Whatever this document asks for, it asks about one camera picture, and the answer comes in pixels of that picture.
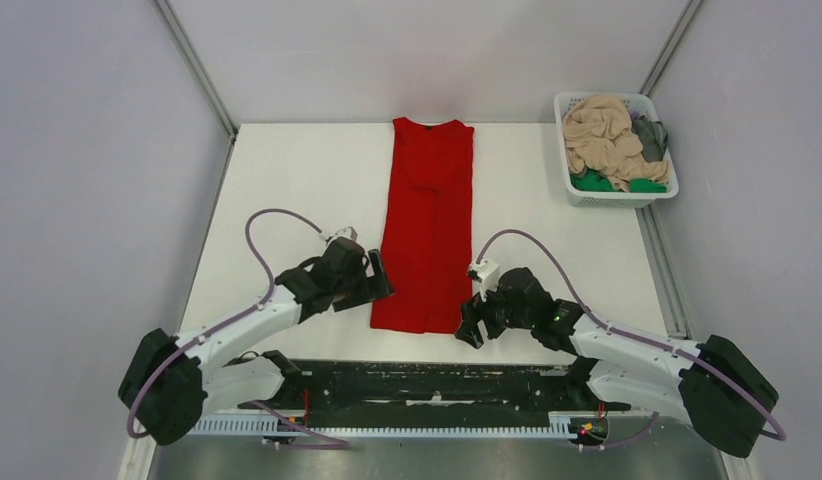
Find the red t shirt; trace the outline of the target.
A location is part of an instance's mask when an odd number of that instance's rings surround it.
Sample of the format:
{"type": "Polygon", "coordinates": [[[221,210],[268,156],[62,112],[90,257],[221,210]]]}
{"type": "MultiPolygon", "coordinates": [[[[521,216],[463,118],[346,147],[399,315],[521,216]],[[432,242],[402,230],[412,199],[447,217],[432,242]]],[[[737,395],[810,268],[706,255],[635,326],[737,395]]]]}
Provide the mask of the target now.
{"type": "Polygon", "coordinates": [[[472,294],[473,127],[393,121],[381,254],[395,292],[372,307],[374,329],[456,332],[472,294]]]}

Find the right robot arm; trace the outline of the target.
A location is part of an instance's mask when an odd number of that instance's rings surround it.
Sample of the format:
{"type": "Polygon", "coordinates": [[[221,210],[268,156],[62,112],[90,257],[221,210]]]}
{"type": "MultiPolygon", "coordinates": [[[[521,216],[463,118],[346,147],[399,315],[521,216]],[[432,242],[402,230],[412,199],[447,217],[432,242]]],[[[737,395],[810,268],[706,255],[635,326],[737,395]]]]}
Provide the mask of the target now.
{"type": "Polygon", "coordinates": [[[779,394],[730,340],[660,337],[616,326],[578,302],[555,299],[526,267],[500,272],[484,260],[469,278],[479,290],[461,306],[457,339],[479,349],[508,329],[526,330],[543,347],[575,360],[564,382],[578,408],[627,404],[674,418],[721,452],[747,458],[779,394]]]}

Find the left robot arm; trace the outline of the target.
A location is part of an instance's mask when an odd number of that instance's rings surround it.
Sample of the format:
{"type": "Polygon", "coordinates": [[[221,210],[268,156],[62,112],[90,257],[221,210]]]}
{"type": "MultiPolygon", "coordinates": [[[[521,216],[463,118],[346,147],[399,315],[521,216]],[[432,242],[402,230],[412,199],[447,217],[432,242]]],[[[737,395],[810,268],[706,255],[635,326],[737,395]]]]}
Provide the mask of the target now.
{"type": "Polygon", "coordinates": [[[118,388],[129,410],[127,430],[161,446],[184,437],[201,418],[251,401],[293,405],[300,379],[285,356],[238,355],[327,310],[352,309],[395,289],[379,250],[335,237],[324,253],[278,274],[272,285],[229,318],[174,335],[155,329],[140,341],[118,388]]]}

